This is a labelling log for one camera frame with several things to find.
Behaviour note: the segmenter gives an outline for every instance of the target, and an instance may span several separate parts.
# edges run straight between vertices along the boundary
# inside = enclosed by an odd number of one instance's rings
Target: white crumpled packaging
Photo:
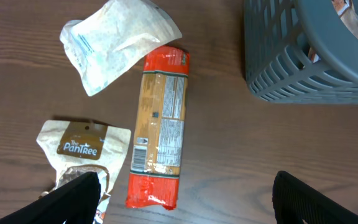
[[[109,0],[84,21],[69,21],[60,41],[89,96],[153,49],[181,38],[171,17],[149,0]]]

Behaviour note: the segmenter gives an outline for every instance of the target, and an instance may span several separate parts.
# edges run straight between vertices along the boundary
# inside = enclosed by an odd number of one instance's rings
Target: trash bin
[[[358,40],[330,0],[245,0],[244,25],[246,81],[255,96],[358,104]],[[320,61],[308,58],[310,47]]]

